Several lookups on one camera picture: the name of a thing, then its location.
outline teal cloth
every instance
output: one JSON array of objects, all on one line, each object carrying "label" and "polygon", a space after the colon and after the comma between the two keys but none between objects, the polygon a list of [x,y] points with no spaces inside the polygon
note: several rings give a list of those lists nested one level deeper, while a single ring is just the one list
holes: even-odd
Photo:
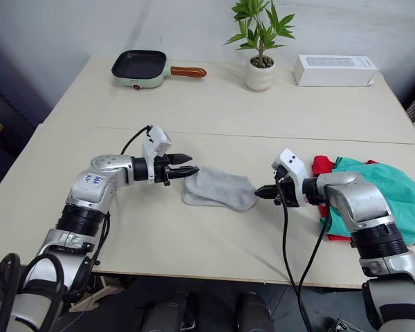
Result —
[{"label": "teal cloth", "polygon": [[[386,198],[405,243],[411,246],[415,244],[415,182],[411,178],[389,165],[366,165],[345,157],[338,157],[332,172],[358,172],[366,181],[376,185]],[[330,224],[328,234],[351,236],[340,213],[334,207],[331,207]]]}]

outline orange handle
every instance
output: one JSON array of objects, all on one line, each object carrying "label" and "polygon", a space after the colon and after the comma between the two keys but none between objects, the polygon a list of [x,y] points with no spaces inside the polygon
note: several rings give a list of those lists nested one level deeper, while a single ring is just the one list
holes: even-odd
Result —
[{"label": "orange handle", "polygon": [[202,78],[206,76],[206,71],[198,67],[171,67],[171,75]]}]

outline nonstick pan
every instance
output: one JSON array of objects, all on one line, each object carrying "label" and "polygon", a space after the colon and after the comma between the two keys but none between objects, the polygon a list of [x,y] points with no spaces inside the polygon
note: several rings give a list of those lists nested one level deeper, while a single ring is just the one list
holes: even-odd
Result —
[{"label": "nonstick pan", "polygon": [[136,90],[155,88],[165,76],[204,77],[206,71],[197,67],[174,67],[166,62],[166,54],[157,50],[127,50],[118,57],[112,73],[120,83]]}]

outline gray sock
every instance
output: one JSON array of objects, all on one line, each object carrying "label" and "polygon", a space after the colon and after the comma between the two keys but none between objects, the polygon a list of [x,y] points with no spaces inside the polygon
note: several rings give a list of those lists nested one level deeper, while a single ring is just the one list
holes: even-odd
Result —
[{"label": "gray sock", "polygon": [[193,176],[185,179],[183,202],[190,205],[213,205],[245,211],[258,197],[255,188],[245,176],[225,173],[209,167],[200,167]]}]

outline potted plant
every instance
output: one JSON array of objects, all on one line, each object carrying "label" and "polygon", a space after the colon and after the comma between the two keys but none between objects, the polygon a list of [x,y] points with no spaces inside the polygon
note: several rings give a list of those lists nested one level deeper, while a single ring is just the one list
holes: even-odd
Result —
[{"label": "potted plant", "polygon": [[[226,44],[246,39],[239,50],[258,50],[258,55],[251,57],[246,67],[244,82],[253,90],[266,90],[273,81],[275,74],[275,63],[272,58],[264,55],[265,50],[279,48],[284,45],[276,44],[276,36],[294,38],[288,23],[292,21],[295,14],[287,15],[278,19],[277,10],[273,1],[270,2],[270,10],[266,8],[269,1],[265,0],[240,0],[232,7],[236,13],[235,21],[239,22],[240,33],[231,37]],[[266,10],[269,22],[264,22],[261,12]]]}]

